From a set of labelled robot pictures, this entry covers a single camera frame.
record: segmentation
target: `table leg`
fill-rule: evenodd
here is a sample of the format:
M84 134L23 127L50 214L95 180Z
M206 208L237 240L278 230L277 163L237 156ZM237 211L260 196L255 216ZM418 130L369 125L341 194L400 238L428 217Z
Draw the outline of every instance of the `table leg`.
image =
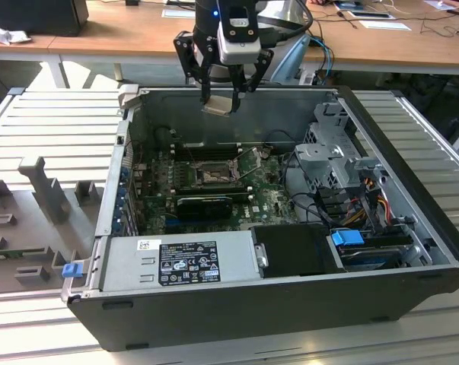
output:
M55 85L60 88L70 88L63 64L57 61L48 61L48 66L49 70L52 72Z
M123 70L121 69L120 63L114 64L114 78L116 81L122 81L123 79Z

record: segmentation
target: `barcode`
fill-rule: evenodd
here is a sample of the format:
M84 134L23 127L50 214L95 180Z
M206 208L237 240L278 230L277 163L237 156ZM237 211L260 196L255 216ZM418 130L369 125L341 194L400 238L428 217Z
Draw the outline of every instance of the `barcode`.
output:
M219 275L219 270L209 270L209 271L203 271L204 276L217 276Z

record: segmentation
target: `motherboard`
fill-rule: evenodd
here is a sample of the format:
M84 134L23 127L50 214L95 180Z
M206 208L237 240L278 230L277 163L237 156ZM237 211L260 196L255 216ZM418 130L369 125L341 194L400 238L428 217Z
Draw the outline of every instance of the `motherboard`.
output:
M141 231L204 233L297 223L281 173L279 156L260 147L159 151L139 168Z

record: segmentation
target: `paper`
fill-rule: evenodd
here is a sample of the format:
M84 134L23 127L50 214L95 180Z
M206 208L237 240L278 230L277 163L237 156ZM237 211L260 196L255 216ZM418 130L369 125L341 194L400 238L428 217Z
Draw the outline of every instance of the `paper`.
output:
M185 11L185 10L172 10L172 9L164 9L161 12L162 17L178 17L178 18L192 18L194 19L196 17L196 12L195 11Z
M31 40L31 38L22 30L10 32L9 30L0 28L0 43L9 46L11 43L28 42L29 40Z
M444 4L443 2L435 2L433 0L424 0L427 4L433 6L434 8L438 10L452 10L454 9L454 6L450 6L447 4Z
M359 23L368 29L411 30L407 25L394 21L359 21Z

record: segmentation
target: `blue tab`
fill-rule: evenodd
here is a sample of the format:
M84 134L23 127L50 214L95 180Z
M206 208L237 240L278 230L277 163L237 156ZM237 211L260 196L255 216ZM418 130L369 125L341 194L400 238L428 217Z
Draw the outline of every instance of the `blue tab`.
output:
M338 230L331 235L334 245L362 245L365 243L361 233L358 230Z
M64 278L81 278L82 277L81 263L63 265L62 276Z

